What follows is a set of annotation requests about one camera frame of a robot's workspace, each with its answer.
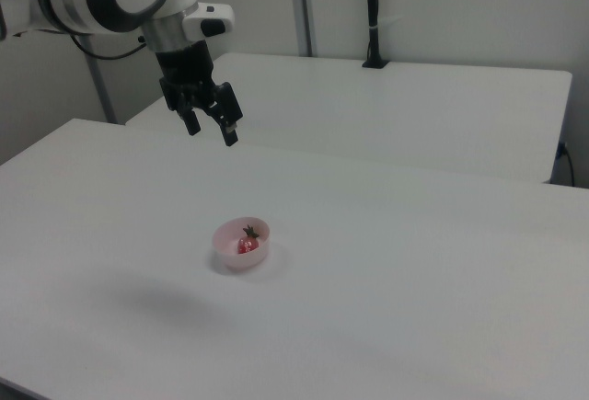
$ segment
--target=white wall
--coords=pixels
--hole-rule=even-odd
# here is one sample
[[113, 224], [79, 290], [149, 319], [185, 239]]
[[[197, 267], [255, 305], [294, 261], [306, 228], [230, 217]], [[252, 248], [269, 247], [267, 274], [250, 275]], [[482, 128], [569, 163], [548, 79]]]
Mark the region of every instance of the white wall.
[[[318, 55], [363, 59], [366, 0], [311, 2]], [[380, 0], [380, 15], [402, 16], [381, 32], [383, 54], [397, 61], [571, 72], [562, 137], [589, 187], [589, 0]], [[567, 184], [564, 167], [556, 177]]]
[[[227, 52], [298, 55], [293, 0], [202, 0], [227, 3], [236, 12], [236, 28], [209, 40], [214, 58]], [[126, 37], [96, 37], [95, 50], [104, 54], [128, 51], [140, 32]], [[100, 70], [119, 122], [124, 123], [162, 96], [156, 57], [142, 51], [121, 62], [100, 63]], [[215, 80], [217, 83], [231, 80]]]
[[0, 42], [0, 164], [72, 118], [105, 120], [69, 37], [31, 32]]

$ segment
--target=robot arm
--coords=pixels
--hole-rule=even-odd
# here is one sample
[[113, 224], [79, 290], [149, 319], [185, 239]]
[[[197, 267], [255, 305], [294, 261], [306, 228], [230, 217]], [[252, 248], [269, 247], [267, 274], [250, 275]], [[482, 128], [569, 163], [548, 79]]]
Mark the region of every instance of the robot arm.
[[231, 6], [197, 0], [0, 0], [0, 40], [34, 29], [87, 35], [141, 28], [164, 73], [168, 107], [191, 135], [200, 130], [192, 108], [204, 110], [227, 145], [237, 141], [243, 115], [231, 85], [213, 82], [205, 40], [231, 31], [234, 21]]

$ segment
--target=strawberry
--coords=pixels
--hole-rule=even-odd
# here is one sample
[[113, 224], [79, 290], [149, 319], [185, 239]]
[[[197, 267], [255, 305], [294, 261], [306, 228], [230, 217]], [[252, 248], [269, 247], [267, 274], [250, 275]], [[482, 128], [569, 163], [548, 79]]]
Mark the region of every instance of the strawberry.
[[246, 232], [246, 235], [239, 239], [239, 244], [237, 245], [237, 252], [240, 255], [255, 250], [260, 246], [258, 242], [260, 235], [254, 231], [254, 227], [248, 225], [248, 228], [244, 228], [243, 231]]

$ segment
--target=small bowl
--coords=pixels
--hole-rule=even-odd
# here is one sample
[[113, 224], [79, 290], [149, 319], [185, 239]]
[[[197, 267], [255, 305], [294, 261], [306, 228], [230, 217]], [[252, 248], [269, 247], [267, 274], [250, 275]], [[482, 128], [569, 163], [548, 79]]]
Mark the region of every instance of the small bowl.
[[[248, 225], [254, 227], [260, 235], [260, 246], [247, 253], [238, 254], [237, 244], [245, 236], [243, 231]], [[262, 219], [238, 218], [221, 225], [213, 234], [213, 248], [226, 267], [230, 269], [248, 269], [259, 264], [266, 256], [270, 247], [270, 227]]]

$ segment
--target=black cable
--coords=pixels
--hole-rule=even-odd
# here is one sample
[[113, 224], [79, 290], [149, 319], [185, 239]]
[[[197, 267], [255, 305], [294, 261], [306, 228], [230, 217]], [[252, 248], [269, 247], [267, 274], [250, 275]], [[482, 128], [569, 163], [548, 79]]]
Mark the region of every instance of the black cable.
[[566, 148], [562, 151], [562, 154], [566, 154], [567, 159], [569, 160], [569, 168], [571, 169], [571, 186], [574, 187], [574, 169], [572, 168], [571, 154], [569, 154], [569, 151]]
[[75, 36], [70, 35], [70, 37], [71, 37], [72, 41], [74, 42], [75, 46], [77, 46], [77, 49], [79, 49], [80, 51], [85, 53], [87, 56], [92, 57], [92, 58], [96, 58], [97, 60], [104, 60], [107, 62], [112, 62], [115, 60], [122, 60], [123, 58], [130, 57], [131, 55], [135, 55], [137, 52], [139, 52], [141, 49], [143, 49], [147, 46], [145, 43], [143, 43], [141, 46], [137, 46], [132, 51], [128, 51], [122, 55], [115, 55], [113, 57], [105, 57], [104, 55], [97, 55], [94, 52], [91, 52], [88, 49], [84, 48], [84, 46], [82, 46], [80, 44], [80, 42], [75, 38]]

